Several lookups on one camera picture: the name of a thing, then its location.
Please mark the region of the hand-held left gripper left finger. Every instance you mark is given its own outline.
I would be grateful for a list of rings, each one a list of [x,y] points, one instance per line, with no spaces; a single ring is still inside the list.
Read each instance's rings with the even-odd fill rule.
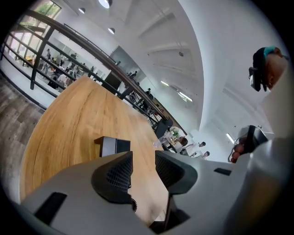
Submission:
[[[128,194],[131,151],[67,167],[21,203],[40,234],[151,235],[134,213]]]

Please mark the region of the person's right hand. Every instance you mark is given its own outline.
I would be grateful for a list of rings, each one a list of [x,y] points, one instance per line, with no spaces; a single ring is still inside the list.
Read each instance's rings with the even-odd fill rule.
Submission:
[[[237,144],[233,148],[232,156],[230,158],[230,162],[236,163],[238,158],[241,156],[241,154],[244,151],[244,146],[242,144]]]

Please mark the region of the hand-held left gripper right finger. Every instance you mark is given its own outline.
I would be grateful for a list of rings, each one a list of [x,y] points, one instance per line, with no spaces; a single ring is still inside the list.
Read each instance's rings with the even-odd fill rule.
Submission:
[[[227,163],[156,151],[155,164],[177,209],[197,221],[221,221],[240,193],[248,155]]]

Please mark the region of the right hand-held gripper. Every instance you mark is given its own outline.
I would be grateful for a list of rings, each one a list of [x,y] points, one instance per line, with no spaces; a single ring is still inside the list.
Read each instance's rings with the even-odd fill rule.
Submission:
[[[256,147],[268,141],[265,133],[254,125],[241,128],[236,140],[236,151],[240,154],[252,153]]]

